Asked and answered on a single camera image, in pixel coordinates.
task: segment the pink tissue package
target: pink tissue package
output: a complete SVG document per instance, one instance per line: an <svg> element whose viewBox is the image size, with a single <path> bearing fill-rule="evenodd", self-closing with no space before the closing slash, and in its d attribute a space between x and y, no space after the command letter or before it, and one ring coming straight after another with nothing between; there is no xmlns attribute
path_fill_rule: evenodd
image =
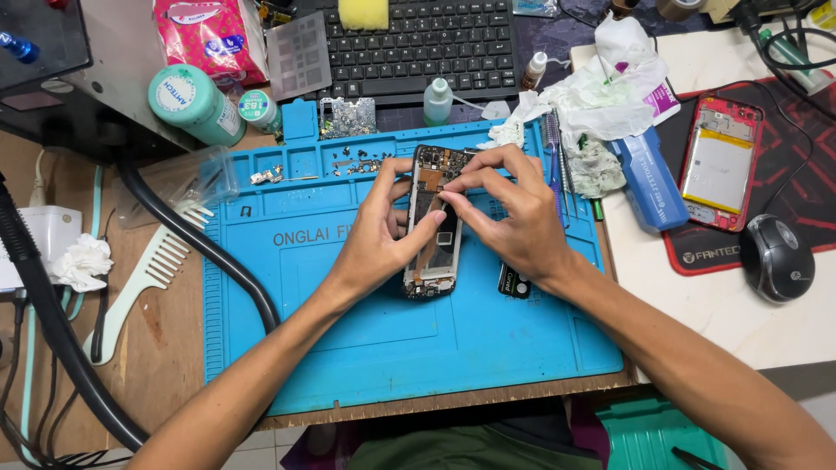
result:
<svg viewBox="0 0 836 470"><path fill-rule="evenodd" d="M155 0L154 18L168 65L194 65L219 87L269 80L263 31L252 2Z"/></svg>

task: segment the yellow sponge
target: yellow sponge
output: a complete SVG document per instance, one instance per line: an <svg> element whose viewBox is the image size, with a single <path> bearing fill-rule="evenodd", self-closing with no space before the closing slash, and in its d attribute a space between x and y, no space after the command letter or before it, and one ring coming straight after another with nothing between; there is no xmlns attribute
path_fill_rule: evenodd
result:
<svg viewBox="0 0 836 470"><path fill-rule="evenodd" d="M389 0L339 0L345 29L389 29Z"/></svg>

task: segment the keyboard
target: keyboard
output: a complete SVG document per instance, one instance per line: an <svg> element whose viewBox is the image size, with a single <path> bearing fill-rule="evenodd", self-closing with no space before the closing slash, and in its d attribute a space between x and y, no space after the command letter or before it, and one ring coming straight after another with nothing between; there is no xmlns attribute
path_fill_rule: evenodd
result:
<svg viewBox="0 0 836 470"><path fill-rule="evenodd" d="M324 10L334 83L306 100L374 98L380 105L424 102L424 91L442 77L465 100L494 100L519 93L516 37L507 1L390 0L389 29L345 30L333 0L300 8Z"/></svg>

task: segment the computer mouse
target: computer mouse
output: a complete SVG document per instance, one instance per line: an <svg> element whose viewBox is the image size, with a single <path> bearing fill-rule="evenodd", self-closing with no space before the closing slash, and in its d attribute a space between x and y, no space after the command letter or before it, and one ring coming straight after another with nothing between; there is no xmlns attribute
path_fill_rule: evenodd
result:
<svg viewBox="0 0 836 470"><path fill-rule="evenodd" d="M743 229L740 257L749 284L776 304L804 295L816 274L813 250L772 214L754 217Z"/></svg>

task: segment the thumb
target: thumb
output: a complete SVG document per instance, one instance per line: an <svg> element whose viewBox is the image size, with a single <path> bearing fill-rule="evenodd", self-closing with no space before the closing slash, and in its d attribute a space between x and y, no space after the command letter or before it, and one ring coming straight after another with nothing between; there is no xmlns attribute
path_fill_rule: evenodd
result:
<svg viewBox="0 0 836 470"><path fill-rule="evenodd" d="M395 242L399 250L408 255L408 263L438 232L438 226L444 222L447 214L444 211L432 211L425 215L401 240Z"/></svg>
<svg viewBox="0 0 836 470"><path fill-rule="evenodd" d="M456 215L459 216L461 221L466 223L468 227L473 229L473 232L476 232L476 235L478 235L479 238L484 239L488 233L495 232L497 230L496 224L499 222L494 222L488 218L484 212L476 209L463 194L459 194L458 192L442 191L438 193L438 197L440 197L442 201L446 201L448 204L453 206L453 209L456 210Z"/></svg>

